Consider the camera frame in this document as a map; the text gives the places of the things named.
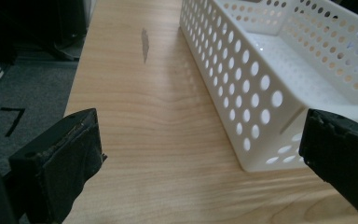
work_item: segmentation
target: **white plastic basket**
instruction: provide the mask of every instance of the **white plastic basket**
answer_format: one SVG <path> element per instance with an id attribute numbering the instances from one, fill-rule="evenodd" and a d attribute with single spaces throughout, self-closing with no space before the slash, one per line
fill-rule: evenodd
<path id="1" fill-rule="evenodd" d="M 243 169 L 304 167 L 308 108 L 358 121 L 358 15 L 327 0 L 184 0 L 180 23 Z"/>

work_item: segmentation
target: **perforated basket wall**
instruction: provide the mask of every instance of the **perforated basket wall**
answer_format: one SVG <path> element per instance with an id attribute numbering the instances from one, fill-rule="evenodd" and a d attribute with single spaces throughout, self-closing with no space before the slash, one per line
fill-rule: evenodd
<path id="1" fill-rule="evenodd" d="M 324 0 L 184 0 L 180 23 L 243 169 L 304 167 L 308 108 L 358 121 L 358 15 Z"/>

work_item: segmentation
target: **gray carpet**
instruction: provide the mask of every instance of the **gray carpet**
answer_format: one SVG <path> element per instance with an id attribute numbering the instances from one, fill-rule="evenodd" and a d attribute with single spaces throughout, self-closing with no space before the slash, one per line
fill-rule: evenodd
<path id="1" fill-rule="evenodd" d="M 75 72 L 74 65 L 28 62 L 13 65 L 5 73 L 0 81 L 2 175 L 9 171 L 10 155 L 62 119 Z"/>

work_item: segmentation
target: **light wood tabletop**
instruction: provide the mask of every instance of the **light wood tabletop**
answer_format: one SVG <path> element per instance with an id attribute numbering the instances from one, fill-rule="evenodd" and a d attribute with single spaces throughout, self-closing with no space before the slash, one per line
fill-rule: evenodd
<path id="1" fill-rule="evenodd" d="M 66 114 L 108 159 L 64 223 L 358 223 L 310 169 L 241 169 L 179 26 L 182 0 L 98 0 Z"/>

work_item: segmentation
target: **wooden table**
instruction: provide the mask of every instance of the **wooden table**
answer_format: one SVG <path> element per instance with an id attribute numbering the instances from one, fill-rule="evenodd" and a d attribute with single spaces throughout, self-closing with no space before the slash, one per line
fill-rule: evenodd
<path id="1" fill-rule="evenodd" d="M 65 223 L 358 223 L 309 169 L 240 168 L 180 30 L 181 4 L 98 0 L 66 114 L 97 108 L 109 158 Z"/>

